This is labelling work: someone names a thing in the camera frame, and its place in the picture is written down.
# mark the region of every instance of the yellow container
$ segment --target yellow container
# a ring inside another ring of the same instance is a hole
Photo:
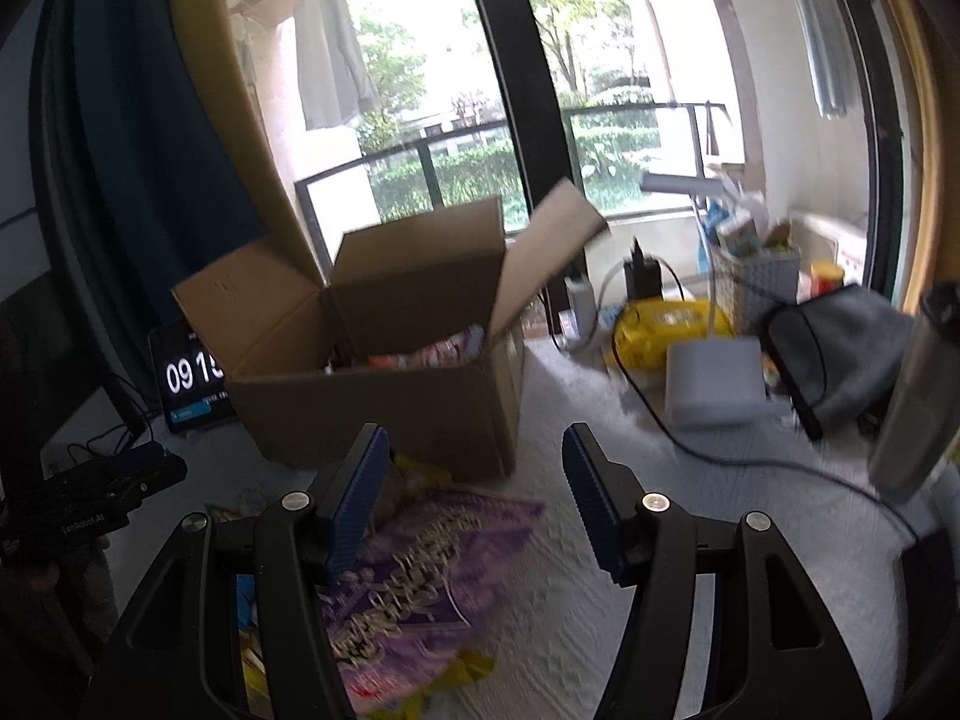
[[[841,266],[829,260],[814,260],[810,263],[810,298],[839,290],[844,278]]]
[[[671,343],[707,336],[709,300],[649,298],[627,303],[613,332],[617,354],[626,367],[663,370]],[[733,337],[724,313],[717,308],[713,331]]]

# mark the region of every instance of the screw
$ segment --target screw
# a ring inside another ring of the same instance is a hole
[[[187,514],[181,519],[181,528],[187,533],[198,533],[206,527],[206,514]]]
[[[773,522],[771,522],[770,517],[767,517],[763,512],[750,512],[750,514],[747,514],[747,524],[755,531],[763,533],[764,531],[770,530]]]
[[[651,512],[665,512],[670,508],[670,499],[660,493],[647,493],[641,502],[643,507]]]
[[[306,493],[287,493],[281,502],[288,512],[299,512],[310,505],[310,496]]]

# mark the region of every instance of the clock display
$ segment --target clock display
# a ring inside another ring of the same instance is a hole
[[[171,433],[230,418],[224,372],[181,319],[150,333],[157,389]]]

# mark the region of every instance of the blue fabric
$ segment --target blue fabric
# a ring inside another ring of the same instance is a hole
[[[707,215],[704,216],[704,230],[707,230],[707,240],[713,239],[713,231],[717,224],[725,218],[730,217],[730,211],[724,208],[716,200],[710,200],[707,205]],[[697,250],[697,271],[705,274],[710,270],[709,261],[707,261],[707,250],[704,249],[704,242],[701,241]]]
[[[266,227],[197,97],[167,0],[76,0],[73,37],[104,234],[121,242],[155,324],[172,322],[170,289]]]

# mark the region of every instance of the curtain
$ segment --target curtain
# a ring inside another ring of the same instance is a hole
[[[190,79],[251,201],[282,250],[319,283],[316,257],[277,175],[235,58],[227,0],[170,0],[170,10]]]
[[[67,234],[110,341],[155,391],[170,290],[267,229],[184,66],[167,0],[56,0],[43,119]]]

